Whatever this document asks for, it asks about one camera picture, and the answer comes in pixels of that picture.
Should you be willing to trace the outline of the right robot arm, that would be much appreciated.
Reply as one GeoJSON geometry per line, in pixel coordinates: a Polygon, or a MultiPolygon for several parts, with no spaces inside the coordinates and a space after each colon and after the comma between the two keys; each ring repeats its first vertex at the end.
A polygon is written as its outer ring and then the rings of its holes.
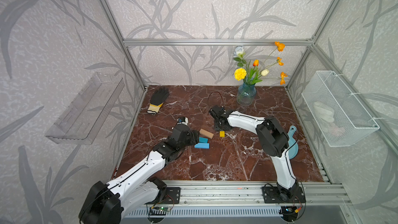
{"type": "Polygon", "coordinates": [[[258,136],[264,152],[272,159],[277,175],[276,186],[267,183],[262,187],[265,203],[306,203],[305,192],[291,167],[289,137],[275,117],[255,117],[238,111],[227,111],[219,106],[212,107],[209,113],[217,131],[241,128],[258,136]]]}

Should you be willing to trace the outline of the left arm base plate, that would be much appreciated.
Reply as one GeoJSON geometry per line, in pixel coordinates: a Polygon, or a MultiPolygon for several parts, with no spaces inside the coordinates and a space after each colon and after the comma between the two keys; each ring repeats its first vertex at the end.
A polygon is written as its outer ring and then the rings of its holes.
{"type": "Polygon", "coordinates": [[[156,196],[156,198],[148,202],[148,204],[179,204],[181,196],[181,188],[180,187],[167,187],[165,189],[161,189],[156,196]]]}

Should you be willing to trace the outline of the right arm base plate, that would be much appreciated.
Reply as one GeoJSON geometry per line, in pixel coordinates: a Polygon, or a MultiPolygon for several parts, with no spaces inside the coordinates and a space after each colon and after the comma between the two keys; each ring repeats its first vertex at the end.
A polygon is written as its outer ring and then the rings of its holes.
{"type": "Polygon", "coordinates": [[[269,184],[262,187],[264,203],[267,204],[304,204],[306,203],[303,188],[294,185],[291,189],[271,186],[269,184]]]}

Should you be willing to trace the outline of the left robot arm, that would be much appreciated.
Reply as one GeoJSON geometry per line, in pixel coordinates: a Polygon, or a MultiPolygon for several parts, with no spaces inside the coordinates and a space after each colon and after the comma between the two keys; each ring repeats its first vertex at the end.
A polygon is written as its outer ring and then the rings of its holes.
{"type": "Polygon", "coordinates": [[[95,183],[78,215],[81,224],[118,224],[146,203],[160,201],[167,185],[152,176],[173,162],[187,146],[199,143],[200,133],[184,123],[174,126],[171,136],[156,144],[148,155],[121,176],[95,183]]]}

